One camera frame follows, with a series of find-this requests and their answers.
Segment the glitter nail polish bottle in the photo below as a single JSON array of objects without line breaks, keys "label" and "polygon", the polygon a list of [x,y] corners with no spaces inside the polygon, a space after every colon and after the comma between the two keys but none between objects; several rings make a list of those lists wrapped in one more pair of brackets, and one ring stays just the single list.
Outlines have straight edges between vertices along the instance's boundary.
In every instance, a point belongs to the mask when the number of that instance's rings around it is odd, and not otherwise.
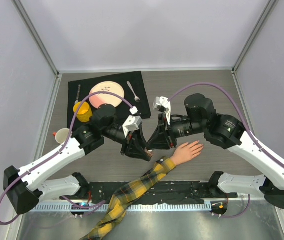
[{"label": "glitter nail polish bottle", "polygon": [[153,156],[153,151],[152,151],[152,152],[149,152],[149,151],[146,149],[145,152],[146,152],[146,154],[147,154],[147,156],[148,156],[149,158],[152,158],[152,156]]}]

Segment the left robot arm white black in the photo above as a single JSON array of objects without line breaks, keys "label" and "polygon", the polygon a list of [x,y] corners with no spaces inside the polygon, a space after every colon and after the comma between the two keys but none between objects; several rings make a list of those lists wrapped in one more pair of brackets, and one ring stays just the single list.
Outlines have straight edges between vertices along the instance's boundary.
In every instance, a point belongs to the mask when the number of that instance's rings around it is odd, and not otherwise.
[{"label": "left robot arm white black", "polygon": [[124,156],[147,162],[151,160],[152,154],[146,149],[142,133],[141,117],[130,115],[119,127],[115,123],[115,113],[112,105],[101,105],[86,124],[72,132],[70,138],[56,149],[26,166],[10,166],[4,170],[3,190],[16,214],[25,214],[39,202],[61,196],[84,199],[88,183],[79,173],[63,179],[48,178],[102,146],[105,138],[120,144],[120,154]]}]

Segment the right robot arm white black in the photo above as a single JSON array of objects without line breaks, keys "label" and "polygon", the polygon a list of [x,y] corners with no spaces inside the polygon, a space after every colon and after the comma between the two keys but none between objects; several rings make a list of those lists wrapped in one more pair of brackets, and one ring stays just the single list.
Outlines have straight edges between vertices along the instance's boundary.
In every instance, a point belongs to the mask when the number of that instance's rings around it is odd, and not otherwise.
[{"label": "right robot arm white black", "polygon": [[261,175],[242,176],[216,171],[208,181],[208,193],[214,198],[228,194],[248,194],[263,197],[275,207],[284,209],[284,159],[272,161],[268,148],[247,131],[241,121],[231,115],[218,114],[211,99],[196,93],[184,100],[186,116],[171,115],[166,97],[157,97],[153,108],[160,112],[158,125],[147,143],[149,150],[169,150],[177,139],[204,134],[214,146],[243,158]]}]

